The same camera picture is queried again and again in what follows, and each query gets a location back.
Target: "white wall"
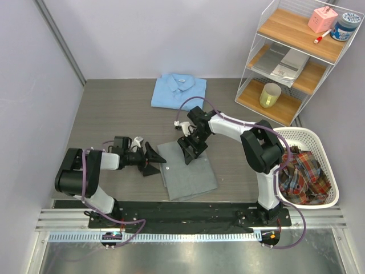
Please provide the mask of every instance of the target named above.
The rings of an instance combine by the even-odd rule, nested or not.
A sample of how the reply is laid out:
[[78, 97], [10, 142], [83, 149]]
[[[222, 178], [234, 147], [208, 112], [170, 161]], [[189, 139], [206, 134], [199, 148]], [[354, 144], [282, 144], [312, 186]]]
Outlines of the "white wall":
[[0, 265], [24, 273], [82, 86], [31, 0], [0, 4]]
[[86, 79], [241, 77], [271, 0], [45, 0]]
[[[363, 0], [347, 0], [365, 12]], [[332, 74], [301, 113], [322, 140], [339, 187], [339, 205], [364, 262], [365, 238], [365, 25]]]

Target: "gray floor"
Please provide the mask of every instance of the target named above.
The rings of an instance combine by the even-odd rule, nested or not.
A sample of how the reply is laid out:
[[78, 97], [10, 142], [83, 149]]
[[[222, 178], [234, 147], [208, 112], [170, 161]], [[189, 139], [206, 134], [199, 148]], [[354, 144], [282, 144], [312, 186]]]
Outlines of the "gray floor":
[[[155, 79], [88, 80], [68, 146], [101, 148], [102, 142], [112, 140], [115, 135], [142, 136], [155, 149], [158, 144], [177, 140], [181, 132], [173, 126], [176, 110], [151, 107], [155, 82]], [[208, 79], [206, 97], [227, 115], [252, 122], [261, 120], [262, 116], [234, 102], [239, 82], [239, 79]], [[206, 103], [204, 110], [210, 110]], [[181, 122], [188, 120], [186, 114], [181, 113]], [[206, 152], [219, 188], [191, 201], [256, 201], [256, 175], [246, 162], [242, 145], [215, 135], [208, 139], [208, 146]], [[119, 200], [168, 200], [161, 175], [144, 178], [136, 167], [103, 171], [100, 185]], [[66, 196], [55, 192], [53, 198]]]
[[[282, 231], [280, 245], [296, 240], [301, 231]], [[98, 243], [48, 244], [43, 274], [345, 274], [330, 229], [307, 232], [300, 246], [269, 250], [259, 243], [205, 242], [130, 244], [114, 251]], [[65, 259], [79, 260], [76, 263]]]

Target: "wooden shelf board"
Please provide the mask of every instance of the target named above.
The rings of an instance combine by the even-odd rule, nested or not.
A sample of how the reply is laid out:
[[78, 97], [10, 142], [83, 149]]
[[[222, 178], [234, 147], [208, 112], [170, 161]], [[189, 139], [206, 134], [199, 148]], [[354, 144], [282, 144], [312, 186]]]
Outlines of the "wooden shelf board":
[[272, 107], [263, 108], [259, 103], [263, 86], [263, 83], [252, 79], [237, 101], [280, 124], [289, 126], [301, 106], [301, 101], [282, 93]]
[[[270, 48], [270, 45], [265, 44], [260, 51], [252, 58], [247, 65], [252, 68], [263, 54]], [[312, 95], [322, 75], [325, 73], [326, 67], [318, 63], [308, 61], [298, 79], [292, 85], [293, 88], [303, 91], [306, 94]]]
[[323, 33], [315, 33], [308, 27], [309, 18], [291, 13], [287, 10], [277, 9], [270, 18], [260, 27], [258, 33], [303, 50], [320, 59], [335, 63], [345, 46], [345, 42], [336, 41], [329, 35], [320, 43], [313, 41]]

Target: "gray folded cloth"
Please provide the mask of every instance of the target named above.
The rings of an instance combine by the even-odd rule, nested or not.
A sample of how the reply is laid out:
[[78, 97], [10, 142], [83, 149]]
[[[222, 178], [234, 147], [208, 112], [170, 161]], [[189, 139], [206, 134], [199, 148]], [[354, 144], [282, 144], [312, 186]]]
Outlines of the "gray folded cloth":
[[167, 161], [160, 164], [160, 169], [171, 201], [186, 201], [218, 188], [205, 152], [187, 166], [183, 151], [176, 141], [160, 144], [157, 149]]

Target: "blue container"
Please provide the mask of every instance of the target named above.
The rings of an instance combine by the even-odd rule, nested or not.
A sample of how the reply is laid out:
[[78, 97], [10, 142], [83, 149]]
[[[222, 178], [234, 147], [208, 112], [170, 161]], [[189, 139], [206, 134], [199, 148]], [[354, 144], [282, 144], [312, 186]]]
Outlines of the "blue container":
[[361, 17], [357, 14], [344, 13], [331, 30], [331, 37], [338, 41], [347, 41], [360, 23]]

